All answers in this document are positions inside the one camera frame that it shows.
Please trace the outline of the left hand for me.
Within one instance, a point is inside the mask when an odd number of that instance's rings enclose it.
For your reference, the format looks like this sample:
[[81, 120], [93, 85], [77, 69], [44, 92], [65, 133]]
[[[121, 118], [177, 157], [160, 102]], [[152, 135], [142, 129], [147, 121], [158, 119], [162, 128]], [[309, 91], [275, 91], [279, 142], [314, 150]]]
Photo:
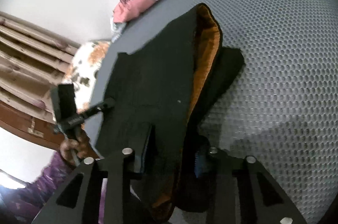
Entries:
[[92, 148], [84, 130], [76, 132], [75, 139], [65, 138], [60, 145], [62, 158], [72, 166], [78, 166], [81, 159], [89, 157]]

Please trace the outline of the purple sleeved left forearm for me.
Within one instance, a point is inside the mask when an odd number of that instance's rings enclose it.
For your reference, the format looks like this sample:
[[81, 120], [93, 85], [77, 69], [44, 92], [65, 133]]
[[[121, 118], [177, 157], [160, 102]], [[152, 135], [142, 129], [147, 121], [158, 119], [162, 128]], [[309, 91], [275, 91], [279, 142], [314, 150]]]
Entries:
[[1, 223], [32, 223], [76, 168], [70, 151], [57, 151], [41, 175], [24, 188], [1, 186]]

